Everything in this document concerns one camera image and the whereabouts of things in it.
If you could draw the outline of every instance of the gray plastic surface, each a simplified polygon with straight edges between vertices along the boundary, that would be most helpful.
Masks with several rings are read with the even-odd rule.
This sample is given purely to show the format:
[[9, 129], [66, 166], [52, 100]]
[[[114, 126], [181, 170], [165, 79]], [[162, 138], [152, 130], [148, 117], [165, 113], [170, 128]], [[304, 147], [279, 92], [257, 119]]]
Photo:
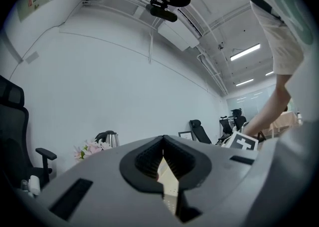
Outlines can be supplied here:
[[[211, 224], [243, 221], [267, 176], [275, 142], [269, 141], [257, 159], [256, 151], [222, 148], [171, 137], [206, 154], [212, 162], [212, 171], [202, 185], [185, 192], [189, 205], [203, 212], [187, 225], [198, 226], [207, 221]], [[37, 200], [50, 208], [76, 180], [84, 178], [94, 183], [70, 217], [72, 225], [184, 225], [167, 209], [161, 195], [136, 191], [119, 171], [125, 154], [153, 139], [136, 141], [89, 157], [50, 182]], [[233, 155], [257, 160], [251, 166], [230, 160]], [[230, 218], [229, 213], [233, 211], [238, 211], [237, 216]]]

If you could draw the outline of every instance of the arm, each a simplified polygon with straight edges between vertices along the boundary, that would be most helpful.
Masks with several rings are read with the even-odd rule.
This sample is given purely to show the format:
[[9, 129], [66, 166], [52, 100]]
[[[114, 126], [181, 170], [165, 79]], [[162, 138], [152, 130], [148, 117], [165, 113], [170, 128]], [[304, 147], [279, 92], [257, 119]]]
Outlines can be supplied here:
[[41, 154], [43, 157], [48, 158], [49, 160], [53, 161], [56, 159], [56, 154], [52, 153], [49, 150], [46, 150], [44, 148], [36, 148], [35, 151], [39, 154]]
[[253, 136], [262, 129], [269, 128], [269, 125], [274, 122], [290, 101], [290, 95], [285, 88], [286, 82], [291, 75], [277, 75], [276, 88], [263, 107], [263, 109], [249, 122], [244, 129], [244, 133], [248, 136]]

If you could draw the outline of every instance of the office chair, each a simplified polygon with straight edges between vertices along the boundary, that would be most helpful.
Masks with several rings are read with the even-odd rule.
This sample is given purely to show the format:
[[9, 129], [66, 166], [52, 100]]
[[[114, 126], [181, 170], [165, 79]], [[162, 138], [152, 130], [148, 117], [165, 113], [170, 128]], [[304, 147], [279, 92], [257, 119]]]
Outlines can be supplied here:
[[199, 142], [211, 144], [211, 141], [207, 136], [203, 126], [201, 126], [200, 120], [190, 120], [189, 124]]
[[20, 188], [21, 180], [31, 175], [40, 180], [40, 187], [49, 182], [47, 160], [57, 156], [43, 148], [35, 151], [42, 155], [43, 168], [33, 167], [26, 147], [26, 129], [29, 113], [24, 108], [23, 89], [0, 76], [0, 154], [1, 168], [11, 185]]
[[229, 138], [232, 134], [233, 131], [229, 125], [229, 121], [227, 119], [227, 116], [221, 116], [220, 117], [221, 120], [219, 120], [219, 123], [223, 126], [223, 135], [218, 139], [218, 142], [216, 143], [216, 145], [222, 144], [222, 142]]
[[234, 123], [236, 125], [237, 130], [240, 130], [246, 121], [246, 118], [242, 115], [234, 118]]

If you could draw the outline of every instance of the fluorescent light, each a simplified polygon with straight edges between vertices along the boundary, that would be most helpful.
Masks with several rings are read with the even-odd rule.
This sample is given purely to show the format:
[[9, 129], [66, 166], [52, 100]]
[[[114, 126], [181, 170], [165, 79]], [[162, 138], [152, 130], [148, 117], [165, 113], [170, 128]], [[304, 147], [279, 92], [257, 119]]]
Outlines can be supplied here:
[[240, 58], [240, 57], [242, 57], [242, 56], [244, 56], [246, 54], [254, 52], [255, 50], [257, 50], [259, 48], [260, 48], [260, 44], [252, 46], [251, 48], [248, 48], [247, 50], [244, 50], [244, 51], [240, 52], [239, 54], [236, 54], [236, 55], [230, 57], [230, 60], [234, 61], [234, 60], [236, 60], [236, 59], [238, 59], [238, 58]]
[[240, 86], [240, 85], [243, 85], [243, 84], [245, 84], [245, 83], [249, 83], [249, 82], [251, 82], [251, 81], [254, 81], [254, 80], [251, 79], [251, 80], [245, 81], [245, 82], [243, 82], [243, 83], [237, 84], [236, 86]]
[[272, 73], [273, 73], [273, 71], [272, 71], [272, 72], [267, 73], [267, 74], [266, 74], [266, 76], [269, 76], [269, 75], [271, 75]]

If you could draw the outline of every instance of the white sign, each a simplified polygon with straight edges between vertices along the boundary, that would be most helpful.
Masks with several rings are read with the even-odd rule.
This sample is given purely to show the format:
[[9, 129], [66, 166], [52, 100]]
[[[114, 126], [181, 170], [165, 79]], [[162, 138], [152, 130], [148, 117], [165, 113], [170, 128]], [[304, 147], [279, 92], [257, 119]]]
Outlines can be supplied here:
[[242, 150], [257, 150], [258, 140], [235, 131], [225, 147]]
[[193, 137], [192, 137], [192, 135], [191, 135], [191, 131], [190, 132], [180, 132], [179, 134], [178, 134], [180, 137], [182, 137], [182, 138], [186, 138], [186, 139], [189, 139], [189, 140], [193, 140]]

